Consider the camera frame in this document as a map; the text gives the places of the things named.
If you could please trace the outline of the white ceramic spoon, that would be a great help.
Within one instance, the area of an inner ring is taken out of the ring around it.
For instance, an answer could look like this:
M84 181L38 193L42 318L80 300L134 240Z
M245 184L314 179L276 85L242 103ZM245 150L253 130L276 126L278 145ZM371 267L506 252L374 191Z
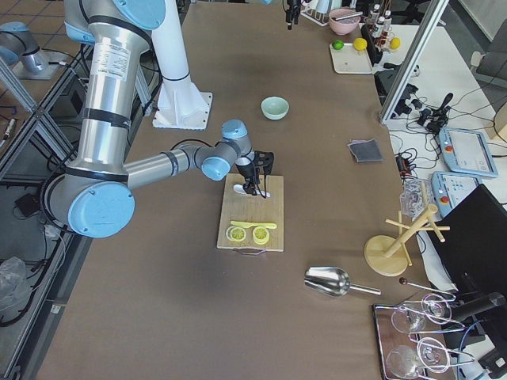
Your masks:
M271 196L270 192L265 192L260 190L259 188L244 188L241 184L235 184L233 186L233 190L240 195L250 195L250 196L261 196L263 198L269 198Z

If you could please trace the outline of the light green bowl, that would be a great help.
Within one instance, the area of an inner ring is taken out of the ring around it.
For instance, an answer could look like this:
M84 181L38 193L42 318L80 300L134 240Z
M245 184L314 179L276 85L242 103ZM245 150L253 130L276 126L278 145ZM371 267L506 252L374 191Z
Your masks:
M289 110L289 103L282 97L267 97L261 102L261 111L269 120L281 120Z

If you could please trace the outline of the pink ribbed bowl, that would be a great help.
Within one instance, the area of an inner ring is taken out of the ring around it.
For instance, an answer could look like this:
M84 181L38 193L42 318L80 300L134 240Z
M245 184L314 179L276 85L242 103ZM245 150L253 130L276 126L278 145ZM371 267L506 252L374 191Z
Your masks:
M348 17L341 19L344 16L355 14L354 9L340 8L333 9L329 12L329 26L339 36L345 35L353 31L360 22L360 16Z

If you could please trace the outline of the white dish rack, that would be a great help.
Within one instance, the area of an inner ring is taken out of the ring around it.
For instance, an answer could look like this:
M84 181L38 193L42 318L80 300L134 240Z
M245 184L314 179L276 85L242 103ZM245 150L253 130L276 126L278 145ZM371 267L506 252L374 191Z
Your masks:
M329 13L336 8L334 0L307 0L302 1L301 15L319 26L329 24Z

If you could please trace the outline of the lemon slice near blade end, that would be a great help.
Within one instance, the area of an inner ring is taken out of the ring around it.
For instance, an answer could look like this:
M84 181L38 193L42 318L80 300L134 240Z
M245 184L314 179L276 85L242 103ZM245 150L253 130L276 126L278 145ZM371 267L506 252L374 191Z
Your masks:
M225 234L226 238L232 242L241 242L246 240L246 230L240 226L229 226Z

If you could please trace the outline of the yellow lemon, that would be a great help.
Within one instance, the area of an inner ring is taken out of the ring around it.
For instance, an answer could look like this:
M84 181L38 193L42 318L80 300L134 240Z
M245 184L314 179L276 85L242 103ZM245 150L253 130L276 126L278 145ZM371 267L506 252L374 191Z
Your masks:
M356 51L365 51L368 47L368 42L364 38L356 38L353 41L353 47Z

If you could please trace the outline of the bottle caddy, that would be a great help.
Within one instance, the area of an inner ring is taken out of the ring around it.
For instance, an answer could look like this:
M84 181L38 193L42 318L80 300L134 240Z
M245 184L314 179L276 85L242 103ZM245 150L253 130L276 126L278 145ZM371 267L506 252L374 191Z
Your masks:
M380 5L375 4L367 17L365 26L375 45L385 48L391 30L391 11L389 9L381 11Z

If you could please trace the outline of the steel scoop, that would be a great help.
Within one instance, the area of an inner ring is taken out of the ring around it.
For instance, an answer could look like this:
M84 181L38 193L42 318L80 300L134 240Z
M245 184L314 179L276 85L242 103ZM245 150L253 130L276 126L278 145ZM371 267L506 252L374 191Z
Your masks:
M346 270L330 266L314 266L306 270L304 283L325 295L340 297L350 291L361 291L372 295L381 295L379 289L352 283Z

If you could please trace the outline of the wooden mug tree stand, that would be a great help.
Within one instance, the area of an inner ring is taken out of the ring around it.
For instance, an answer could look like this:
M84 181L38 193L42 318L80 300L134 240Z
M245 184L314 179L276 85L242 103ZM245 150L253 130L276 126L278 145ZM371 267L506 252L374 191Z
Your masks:
M449 231L450 226L438 226L435 222L435 214L438 208L435 203L427 204L416 219L404 215L401 209L398 218L385 222L398 228L396 237L388 235L376 235L368 239L364 246L364 258L369 267L382 276L399 276L409 266L412 260L406 243L417 233L433 231L440 242L445 242L444 231Z

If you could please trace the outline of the lower blue teach pendant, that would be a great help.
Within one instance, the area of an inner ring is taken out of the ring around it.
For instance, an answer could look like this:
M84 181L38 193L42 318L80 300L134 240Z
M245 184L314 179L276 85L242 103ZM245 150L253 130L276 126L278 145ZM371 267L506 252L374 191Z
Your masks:
M431 184L436 205L441 213L448 213L472 193L482 180L471 174L436 171Z

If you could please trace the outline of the blue teach pendant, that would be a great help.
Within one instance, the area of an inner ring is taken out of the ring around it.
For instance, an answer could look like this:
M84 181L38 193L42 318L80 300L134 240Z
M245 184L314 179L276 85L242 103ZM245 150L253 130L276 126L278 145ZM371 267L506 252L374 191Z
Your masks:
M438 139L444 162L452 172L498 177L496 165L482 132L443 127Z
M448 213L472 193L482 180L471 174L436 171L431 184L436 205L441 213Z

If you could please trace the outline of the upper blue teach pendant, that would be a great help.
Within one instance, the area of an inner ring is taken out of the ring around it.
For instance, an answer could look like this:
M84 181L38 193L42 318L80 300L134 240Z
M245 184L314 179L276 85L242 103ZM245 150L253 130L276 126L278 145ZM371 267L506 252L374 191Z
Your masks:
M438 139L444 162L452 172L498 177L496 165L482 132L443 127Z

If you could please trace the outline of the upper wine glass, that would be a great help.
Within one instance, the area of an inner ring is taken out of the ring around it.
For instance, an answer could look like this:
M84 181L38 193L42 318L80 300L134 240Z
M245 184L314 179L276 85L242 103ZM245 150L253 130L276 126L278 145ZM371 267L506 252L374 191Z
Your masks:
M398 304L391 315L393 327L401 333L428 333L438 325L446 325L451 319L451 307L447 300L434 293L422 300L410 300Z

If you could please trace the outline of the black monitor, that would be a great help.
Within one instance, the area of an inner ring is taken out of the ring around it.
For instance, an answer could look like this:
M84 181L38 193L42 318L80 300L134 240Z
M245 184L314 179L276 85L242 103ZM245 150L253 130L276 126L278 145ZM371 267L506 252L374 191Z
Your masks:
M450 228L433 245L457 288L505 295L506 209L488 188L479 185L437 224Z

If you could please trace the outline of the aluminium frame post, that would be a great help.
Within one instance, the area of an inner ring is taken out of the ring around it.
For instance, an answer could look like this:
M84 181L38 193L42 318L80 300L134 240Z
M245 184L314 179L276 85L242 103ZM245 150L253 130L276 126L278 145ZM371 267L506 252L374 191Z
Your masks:
M398 101L408 84L410 75L419 60L421 53L424 51L429 38L433 34L433 30L438 24L449 0L432 0L429 7L425 12L425 16L419 25L413 41L406 53L405 59L396 75L391 90L389 91L386 100L383 103L379 113L379 121L385 124L395 110Z

